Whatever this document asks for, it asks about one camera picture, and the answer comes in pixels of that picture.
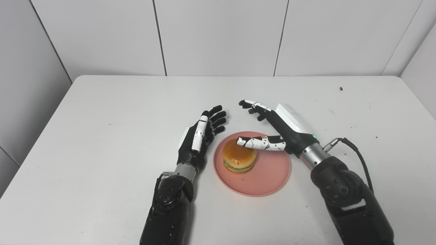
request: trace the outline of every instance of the burger patty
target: burger patty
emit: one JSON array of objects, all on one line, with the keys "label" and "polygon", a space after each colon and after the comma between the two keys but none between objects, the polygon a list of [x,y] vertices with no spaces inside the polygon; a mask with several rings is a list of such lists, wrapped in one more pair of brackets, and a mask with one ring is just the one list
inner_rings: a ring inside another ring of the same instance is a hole
[{"label": "burger patty", "polygon": [[228,164],[225,160],[224,160],[224,166],[226,168],[231,169],[232,171],[238,172],[238,173],[245,173],[250,171],[253,167],[254,167],[254,163],[251,164],[250,166],[246,167],[246,168],[234,168],[232,167],[230,164]]}]

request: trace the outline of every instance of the white table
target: white table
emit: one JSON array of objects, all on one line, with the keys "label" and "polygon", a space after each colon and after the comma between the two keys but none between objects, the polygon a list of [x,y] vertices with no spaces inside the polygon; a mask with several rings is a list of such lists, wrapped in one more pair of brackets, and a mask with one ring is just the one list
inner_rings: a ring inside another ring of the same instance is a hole
[{"label": "white table", "polygon": [[[291,104],[322,144],[351,139],[396,244],[434,244],[436,121],[401,79],[146,76],[75,81],[0,200],[0,244],[137,244],[156,178],[175,168],[181,134],[217,104],[229,122],[195,180],[189,244],[340,244],[309,170],[295,157],[288,183],[267,197],[236,194],[217,178],[212,155],[224,137],[276,133],[240,108],[241,99]],[[331,154],[364,176],[345,145]]]}]

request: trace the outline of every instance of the white finger segment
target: white finger segment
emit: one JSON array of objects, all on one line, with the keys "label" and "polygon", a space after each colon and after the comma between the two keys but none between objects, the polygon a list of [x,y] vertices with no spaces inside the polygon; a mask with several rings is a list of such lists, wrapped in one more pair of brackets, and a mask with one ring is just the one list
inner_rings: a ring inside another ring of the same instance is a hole
[{"label": "white finger segment", "polygon": [[192,149],[196,151],[201,150],[201,143],[203,142],[204,132],[206,131],[206,126],[208,125],[208,117],[201,116],[197,124],[197,129],[195,130],[194,139],[192,140]]},{"label": "white finger segment", "polygon": [[258,150],[284,150],[286,147],[286,142],[280,143],[271,143],[268,140],[268,136],[265,136],[263,139],[259,140],[256,138],[250,138],[245,140],[242,137],[239,137],[236,143],[240,146],[253,148]]}]

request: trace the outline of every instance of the black forearm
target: black forearm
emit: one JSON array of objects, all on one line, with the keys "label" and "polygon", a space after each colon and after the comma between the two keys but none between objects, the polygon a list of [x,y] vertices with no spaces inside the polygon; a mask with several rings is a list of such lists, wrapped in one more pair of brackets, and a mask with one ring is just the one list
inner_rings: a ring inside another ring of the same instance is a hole
[{"label": "black forearm", "polygon": [[[336,157],[329,157],[311,172],[327,210],[345,245],[390,245],[394,232],[372,191]],[[344,209],[361,200],[357,208]]]},{"label": "black forearm", "polygon": [[182,176],[158,179],[140,245],[183,245],[193,194]]}]

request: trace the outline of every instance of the cable connector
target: cable connector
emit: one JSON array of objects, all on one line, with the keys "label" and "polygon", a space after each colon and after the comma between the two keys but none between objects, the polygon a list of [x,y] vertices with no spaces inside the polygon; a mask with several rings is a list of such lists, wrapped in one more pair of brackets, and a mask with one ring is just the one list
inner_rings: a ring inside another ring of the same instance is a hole
[{"label": "cable connector", "polygon": [[330,141],[327,145],[325,145],[323,147],[323,150],[325,152],[328,152],[329,150],[331,150],[337,143],[339,142],[338,138],[333,139],[332,141]]}]

